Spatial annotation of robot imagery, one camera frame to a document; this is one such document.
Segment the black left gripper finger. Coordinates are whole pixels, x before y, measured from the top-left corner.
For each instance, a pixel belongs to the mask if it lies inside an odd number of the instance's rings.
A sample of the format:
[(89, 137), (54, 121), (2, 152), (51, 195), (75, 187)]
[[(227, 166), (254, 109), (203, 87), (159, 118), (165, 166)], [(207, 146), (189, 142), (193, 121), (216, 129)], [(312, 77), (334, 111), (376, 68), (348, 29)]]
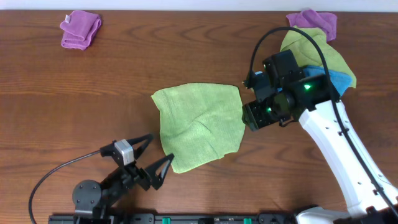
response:
[(145, 172), (150, 178), (150, 185), (155, 190), (158, 190), (163, 185), (174, 157), (174, 154), (171, 153), (145, 168)]
[(138, 137), (138, 138), (127, 140), (127, 142), (133, 148), (135, 160), (137, 160), (142, 155), (142, 153), (146, 150), (146, 148), (152, 142), (153, 139), (154, 139), (153, 134), (146, 134), (146, 135)]

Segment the bright green cloth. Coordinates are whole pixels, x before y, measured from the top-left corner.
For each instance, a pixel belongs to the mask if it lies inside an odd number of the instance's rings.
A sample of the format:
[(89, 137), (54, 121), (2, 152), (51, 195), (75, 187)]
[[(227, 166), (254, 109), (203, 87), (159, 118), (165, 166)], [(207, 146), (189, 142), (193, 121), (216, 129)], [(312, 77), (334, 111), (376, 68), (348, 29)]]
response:
[(245, 125), (239, 89), (215, 83), (187, 83), (151, 96), (160, 113), (160, 140), (172, 168), (182, 174), (238, 152)]

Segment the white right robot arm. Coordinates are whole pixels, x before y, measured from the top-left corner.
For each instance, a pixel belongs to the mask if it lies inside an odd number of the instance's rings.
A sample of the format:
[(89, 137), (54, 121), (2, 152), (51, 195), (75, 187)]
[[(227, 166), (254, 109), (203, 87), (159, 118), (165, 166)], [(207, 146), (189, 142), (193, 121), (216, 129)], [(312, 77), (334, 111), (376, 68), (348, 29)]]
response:
[(265, 59), (263, 66), (243, 82), (256, 97), (243, 106), (243, 122), (253, 131), (299, 122), (321, 150), (347, 206), (346, 212), (304, 208), (295, 222), (397, 223), (397, 188), (367, 152), (327, 75), (306, 76), (289, 50)]

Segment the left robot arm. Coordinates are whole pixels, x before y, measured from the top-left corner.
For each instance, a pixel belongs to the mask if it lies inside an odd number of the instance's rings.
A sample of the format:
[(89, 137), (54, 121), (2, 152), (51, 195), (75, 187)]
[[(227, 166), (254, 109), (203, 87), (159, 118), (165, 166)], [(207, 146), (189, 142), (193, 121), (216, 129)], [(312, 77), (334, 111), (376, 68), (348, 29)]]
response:
[(118, 168), (102, 182), (84, 180), (76, 185), (72, 193), (75, 204), (73, 223), (114, 223), (121, 221), (120, 215), (110, 213), (110, 208), (135, 186), (144, 190), (159, 189), (165, 180), (174, 155), (171, 153), (145, 169), (136, 165), (138, 158), (154, 139), (147, 134), (135, 139), (122, 139), (101, 147), (103, 157), (112, 157)]

